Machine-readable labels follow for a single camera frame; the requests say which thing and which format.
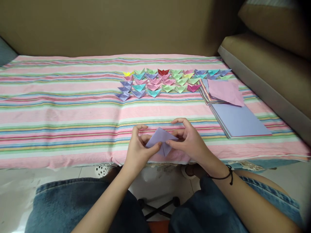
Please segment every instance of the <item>beige wall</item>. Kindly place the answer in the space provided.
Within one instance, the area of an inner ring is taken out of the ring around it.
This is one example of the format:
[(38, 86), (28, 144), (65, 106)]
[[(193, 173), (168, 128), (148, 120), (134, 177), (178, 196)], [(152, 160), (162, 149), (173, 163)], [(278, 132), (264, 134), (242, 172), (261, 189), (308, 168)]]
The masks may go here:
[(18, 53), (214, 56), (243, 0), (1, 0), (0, 35)]

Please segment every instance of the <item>left hand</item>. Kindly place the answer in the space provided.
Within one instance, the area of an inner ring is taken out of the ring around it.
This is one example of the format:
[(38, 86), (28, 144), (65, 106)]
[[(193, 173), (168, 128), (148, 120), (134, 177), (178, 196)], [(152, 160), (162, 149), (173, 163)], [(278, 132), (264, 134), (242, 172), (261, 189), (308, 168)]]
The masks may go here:
[(145, 145), (151, 138), (151, 135), (139, 136), (138, 132), (142, 128), (147, 129), (148, 126), (136, 125), (133, 127), (126, 160), (122, 168), (127, 171), (128, 175), (133, 176), (133, 178), (136, 178), (151, 156), (157, 153), (162, 145), (161, 142), (158, 142), (153, 147), (147, 149)]

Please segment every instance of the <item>white floor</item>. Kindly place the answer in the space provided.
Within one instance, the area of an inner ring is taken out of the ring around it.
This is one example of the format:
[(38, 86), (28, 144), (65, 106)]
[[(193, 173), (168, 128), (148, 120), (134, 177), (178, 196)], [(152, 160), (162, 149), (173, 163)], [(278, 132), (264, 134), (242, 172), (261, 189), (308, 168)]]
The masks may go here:
[[(311, 197), (311, 163), (296, 163), (277, 170), (265, 171), (263, 176), (283, 187), (301, 205), (301, 214), (307, 217)], [(47, 182), (77, 177), (95, 177), (94, 167), (65, 168), (53, 171), (37, 170), (0, 170), (0, 232), (24, 232), (27, 218), (32, 210), (36, 189)], [(146, 198), (151, 206), (159, 207), (178, 196), (181, 203), (189, 199), (193, 192), (200, 189), (199, 180), (186, 180), (179, 167), (147, 167), (143, 169), (130, 187), (139, 198)], [(165, 209), (172, 213), (173, 206)], [(154, 216), (150, 220), (162, 220)]]

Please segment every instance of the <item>black bracelet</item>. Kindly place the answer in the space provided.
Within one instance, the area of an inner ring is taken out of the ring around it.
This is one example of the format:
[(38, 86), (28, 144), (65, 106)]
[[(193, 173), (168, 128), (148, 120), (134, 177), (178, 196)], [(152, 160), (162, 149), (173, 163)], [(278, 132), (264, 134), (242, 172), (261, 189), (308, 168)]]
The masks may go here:
[(207, 176), (211, 179), (215, 179), (215, 180), (224, 180), (224, 179), (227, 179), (229, 176), (231, 176), (231, 182), (230, 182), (230, 185), (233, 185), (233, 171), (232, 171), (232, 167), (230, 165), (226, 165), (228, 168), (229, 168), (229, 174), (224, 177), (224, 178), (215, 178), (215, 177), (211, 177), (208, 173), (207, 173)]

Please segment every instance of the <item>striped bedsheet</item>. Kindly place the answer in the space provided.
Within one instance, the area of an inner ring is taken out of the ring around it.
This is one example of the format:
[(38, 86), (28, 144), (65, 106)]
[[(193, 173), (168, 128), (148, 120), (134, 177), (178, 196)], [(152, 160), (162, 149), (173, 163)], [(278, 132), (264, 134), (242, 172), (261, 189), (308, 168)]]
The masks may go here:
[[(152, 98), (120, 101), (123, 72), (150, 69), (227, 69), (220, 57), (189, 55), (115, 55), (100, 57), (18, 56), (0, 68), (0, 168), (60, 168), (123, 164), (132, 127), (182, 128), (170, 122), (186, 117), (220, 159), (309, 158), (309, 148), (269, 107), (236, 78), (248, 108), (273, 136), (227, 139), (199, 91), (161, 92)], [(186, 164), (172, 150), (150, 163)]]

